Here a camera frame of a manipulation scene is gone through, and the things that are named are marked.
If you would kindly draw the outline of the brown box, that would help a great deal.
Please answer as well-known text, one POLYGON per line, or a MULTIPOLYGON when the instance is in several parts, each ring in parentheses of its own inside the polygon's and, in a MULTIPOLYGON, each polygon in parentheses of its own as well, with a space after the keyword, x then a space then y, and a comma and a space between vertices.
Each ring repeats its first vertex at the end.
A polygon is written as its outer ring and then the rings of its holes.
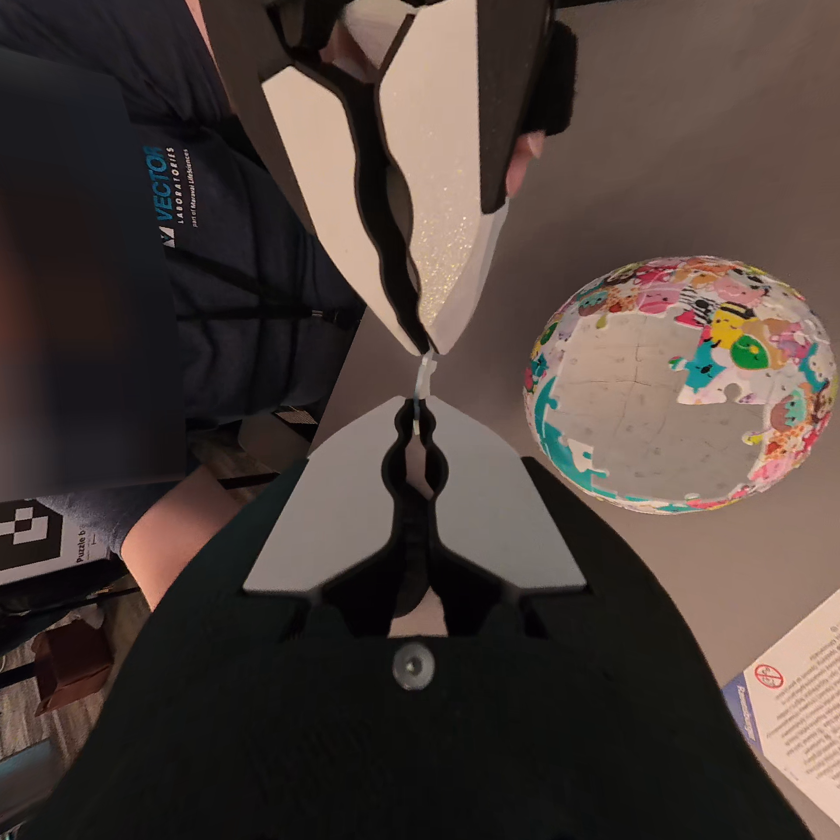
POLYGON ((104 631, 80 618, 37 634, 31 646, 37 718, 99 692, 114 665, 104 631))

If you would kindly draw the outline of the person in dark shirt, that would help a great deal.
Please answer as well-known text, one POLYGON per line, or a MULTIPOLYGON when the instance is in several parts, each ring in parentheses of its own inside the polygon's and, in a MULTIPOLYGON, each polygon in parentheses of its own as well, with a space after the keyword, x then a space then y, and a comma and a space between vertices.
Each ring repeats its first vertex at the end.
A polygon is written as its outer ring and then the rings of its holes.
POLYGON ((332 390, 362 305, 188 2, 2 2, 2 499, 119 553, 201 429, 332 390))

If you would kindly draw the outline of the puzzle ball box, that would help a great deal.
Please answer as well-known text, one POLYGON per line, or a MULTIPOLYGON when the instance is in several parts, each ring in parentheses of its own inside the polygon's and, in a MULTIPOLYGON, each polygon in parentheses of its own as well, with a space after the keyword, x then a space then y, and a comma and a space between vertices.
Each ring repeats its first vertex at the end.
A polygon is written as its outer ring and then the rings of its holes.
POLYGON ((745 742, 753 751, 763 757, 764 749, 761 732, 754 715, 746 673, 741 672, 733 677, 721 688, 721 694, 745 742))

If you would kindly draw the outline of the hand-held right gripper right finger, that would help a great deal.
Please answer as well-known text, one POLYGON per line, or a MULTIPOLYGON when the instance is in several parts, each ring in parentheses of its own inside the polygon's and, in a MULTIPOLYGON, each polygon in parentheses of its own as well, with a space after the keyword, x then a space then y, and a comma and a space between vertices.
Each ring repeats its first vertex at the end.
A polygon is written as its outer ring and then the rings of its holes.
POLYGON ((521 593, 579 592, 585 577, 518 452, 431 396, 426 482, 444 549, 521 593))

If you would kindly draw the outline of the white instruction leaflet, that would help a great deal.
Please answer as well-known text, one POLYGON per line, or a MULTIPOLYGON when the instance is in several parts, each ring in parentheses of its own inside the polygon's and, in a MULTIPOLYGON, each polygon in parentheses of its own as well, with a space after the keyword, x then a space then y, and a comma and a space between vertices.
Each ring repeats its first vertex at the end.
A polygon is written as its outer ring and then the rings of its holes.
POLYGON ((743 672, 762 756, 839 820, 839 593, 743 672))

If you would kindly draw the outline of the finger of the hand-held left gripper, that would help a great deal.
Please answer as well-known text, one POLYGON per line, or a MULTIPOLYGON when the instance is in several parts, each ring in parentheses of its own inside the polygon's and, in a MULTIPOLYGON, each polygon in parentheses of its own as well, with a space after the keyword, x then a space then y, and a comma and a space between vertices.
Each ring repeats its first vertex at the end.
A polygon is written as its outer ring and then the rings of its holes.
POLYGON ((478 3, 407 14, 380 73, 385 145, 411 199, 417 313, 447 354, 476 311, 508 215, 506 198, 481 208, 478 3))
POLYGON ((262 91, 321 246, 402 347, 430 351, 390 205, 372 85, 330 66, 293 65, 262 91))

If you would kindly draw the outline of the person's left hand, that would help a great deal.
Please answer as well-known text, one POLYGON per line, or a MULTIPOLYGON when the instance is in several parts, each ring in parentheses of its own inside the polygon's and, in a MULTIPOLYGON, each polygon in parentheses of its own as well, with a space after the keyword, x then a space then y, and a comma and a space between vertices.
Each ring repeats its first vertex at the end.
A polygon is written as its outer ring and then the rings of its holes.
POLYGON ((528 132, 518 137, 507 168, 507 198, 514 197, 521 189, 529 164, 542 156, 545 140, 546 134, 541 130, 528 132))

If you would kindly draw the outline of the person's right forearm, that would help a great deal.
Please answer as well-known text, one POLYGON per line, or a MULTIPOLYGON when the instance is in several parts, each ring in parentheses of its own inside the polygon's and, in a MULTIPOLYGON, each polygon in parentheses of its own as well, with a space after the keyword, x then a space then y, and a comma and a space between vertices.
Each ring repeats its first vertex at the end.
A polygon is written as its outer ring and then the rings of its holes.
POLYGON ((207 467, 200 466, 132 525, 119 555, 151 612, 200 550, 244 506, 207 467))

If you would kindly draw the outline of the teal white puzzle piece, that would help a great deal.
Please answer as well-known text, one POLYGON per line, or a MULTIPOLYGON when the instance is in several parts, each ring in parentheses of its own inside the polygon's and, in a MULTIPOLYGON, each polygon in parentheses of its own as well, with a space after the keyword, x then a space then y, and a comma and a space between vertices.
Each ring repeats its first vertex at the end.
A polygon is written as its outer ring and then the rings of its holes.
POLYGON ((421 412, 431 393, 431 379, 437 368, 438 355, 434 350, 426 352, 418 365, 413 391, 413 434, 421 433, 421 412))

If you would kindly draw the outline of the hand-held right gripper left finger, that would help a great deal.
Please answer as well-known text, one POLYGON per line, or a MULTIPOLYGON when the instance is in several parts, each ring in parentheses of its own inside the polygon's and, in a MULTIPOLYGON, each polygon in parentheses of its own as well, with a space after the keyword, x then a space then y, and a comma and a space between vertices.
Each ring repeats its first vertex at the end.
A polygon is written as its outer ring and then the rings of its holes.
POLYGON ((403 438, 404 409, 411 428, 413 399, 396 396, 314 450, 248 574, 246 593, 310 595, 393 542, 396 501, 383 469, 403 438))

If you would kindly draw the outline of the colourful puzzle ball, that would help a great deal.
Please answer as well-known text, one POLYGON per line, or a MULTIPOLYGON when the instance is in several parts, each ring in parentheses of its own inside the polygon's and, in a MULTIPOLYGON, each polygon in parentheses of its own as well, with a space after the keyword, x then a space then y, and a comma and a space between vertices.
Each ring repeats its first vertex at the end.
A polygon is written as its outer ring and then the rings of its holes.
POLYGON ((711 511, 777 485, 825 432, 833 349, 803 295, 708 255, 614 269, 572 294, 524 372, 530 432, 563 478, 632 511, 711 511))

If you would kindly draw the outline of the white marker card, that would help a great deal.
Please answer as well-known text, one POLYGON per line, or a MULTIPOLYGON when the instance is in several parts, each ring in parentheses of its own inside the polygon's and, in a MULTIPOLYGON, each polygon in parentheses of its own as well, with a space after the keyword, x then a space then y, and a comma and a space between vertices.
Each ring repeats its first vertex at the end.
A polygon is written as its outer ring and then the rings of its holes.
POLYGON ((93 531, 35 499, 1 503, 1 584, 107 560, 110 552, 93 531))

